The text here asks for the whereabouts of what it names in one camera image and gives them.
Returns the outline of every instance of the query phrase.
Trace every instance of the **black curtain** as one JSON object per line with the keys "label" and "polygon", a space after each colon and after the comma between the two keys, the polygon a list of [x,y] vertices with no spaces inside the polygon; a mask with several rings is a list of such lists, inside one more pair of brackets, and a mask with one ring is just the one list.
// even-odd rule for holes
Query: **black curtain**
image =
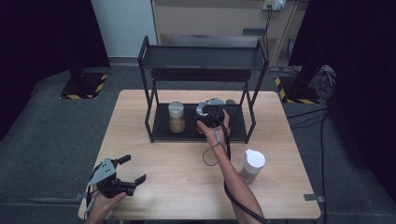
{"label": "black curtain", "polygon": [[389,2],[337,2],[309,2],[290,64],[306,63],[313,43],[328,29],[327,18],[336,10],[339,26],[330,30],[332,41],[323,56],[323,62],[336,72],[329,107],[337,113],[332,119],[347,141],[347,149],[360,153],[396,202],[395,12]]}
{"label": "black curtain", "polygon": [[90,0],[0,1],[0,32],[0,139],[40,79],[109,67]]}

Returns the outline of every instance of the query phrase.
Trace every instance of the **human arm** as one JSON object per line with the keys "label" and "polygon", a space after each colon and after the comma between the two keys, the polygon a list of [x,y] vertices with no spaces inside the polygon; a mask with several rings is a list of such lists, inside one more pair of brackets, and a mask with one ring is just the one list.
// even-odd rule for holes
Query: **human arm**
{"label": "human arm", "polygon": [[111,199],[108,199],[100,192],[96,192],[92,195],[93,206],[88,215],[86,224],[100,224],[105,219],[110,210],[119,203],[123,198],[125,198],[126,193],[122,192],[117,194]]}
{"label": "human arm", "polygon": [[[228,127],[228,124],[230,122],[230,116],[225,110],[223,110],[223,112],[224,126],[226,127],[227,133],[229,134],[231,132]],[[240,174],[235,170],[233,164],[230,162],[227,154],[225,153],[226,142],[223,130],[221,128],[208,128],[201,121],[197,121],[197,125],[204,132],[209,145],[212,146],[212,151],[216,157],[216,160],[218,161],[225,183],[233,197],[245,207],[263,217],[262,209],[257,202],[256,197],[254,196],[248,185],[245,183],[245,181],[242,179]],[[216,130],[218,130],[220,134],[220,144],[218,143],[218,138],[216,137]],[[234,203],[233,211],[239,223],[260,223],[258,220],[243,211]]]}

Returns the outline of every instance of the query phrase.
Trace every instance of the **black metal shelf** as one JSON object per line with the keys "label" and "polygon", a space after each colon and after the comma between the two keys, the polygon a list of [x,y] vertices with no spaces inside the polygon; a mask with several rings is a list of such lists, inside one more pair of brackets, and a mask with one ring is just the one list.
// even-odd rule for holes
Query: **black metal shelf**
{"label": "black metal shelf", "polygon": [[[155,140],[169,141],[206,141],[203,134],[196,130],[195,109],[198,104],[184,104],[184,118],[186,120],[186,130],[182,133],[172,133],[169,129],[169,104],[158,104],[152,135]],[[245,141],[247,132],[244,122],[243,111],[240,105],[225,105],[227,113],[230,115],[229,124],[232,127],[230,134],[231,141]]]}
{"label": "black metal shelf", "polygon": [[[184,104],[186,130],[172,133],[169,129],[169,103],[159,101],[157,81],[220,81],[244,82],[242,97],[236,105],[226,105],[231,117],[231,141],[248,142],[256,121],[253,105],[260,90],[268,61],[262,39],[255,48],[205,48],[205,47],[169,47],[151,46],[146,36],[137,61],[148,102],[146,128],[151,142],[162,141],[205,141],[205,137],[196,131],[195,109],[198,104]],[[145,70],[149,69],[152,91],[149,94]],[[252,98],[248,92],[248,83],[253,71],[261,71]],[[153,101],[156,101],[156,113],[153,128],[149,127],[149,117]],[[247,98],[251,126],[246,131],[242,103]]]}

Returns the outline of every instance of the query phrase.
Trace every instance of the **jar lid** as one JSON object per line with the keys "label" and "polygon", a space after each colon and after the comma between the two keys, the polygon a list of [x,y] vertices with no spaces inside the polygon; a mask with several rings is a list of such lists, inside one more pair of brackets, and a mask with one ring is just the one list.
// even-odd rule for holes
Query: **jar lid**
{"label": "jar lid", "polygon": [[172,118],[178,119],[184,114],[184,105],[179,101],[174,101],[169,104],[168,110]]}

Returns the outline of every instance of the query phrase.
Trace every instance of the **white cup lid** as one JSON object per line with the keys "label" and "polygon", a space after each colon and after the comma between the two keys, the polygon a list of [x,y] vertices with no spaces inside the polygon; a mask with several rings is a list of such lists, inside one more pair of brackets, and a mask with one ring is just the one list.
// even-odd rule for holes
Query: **white cup lid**
{"label": "white cup lid", "polygon": [[260,151],[248,149],[246,151],[245,169],[252,174],[257,174],[265,164],[265,157]]}

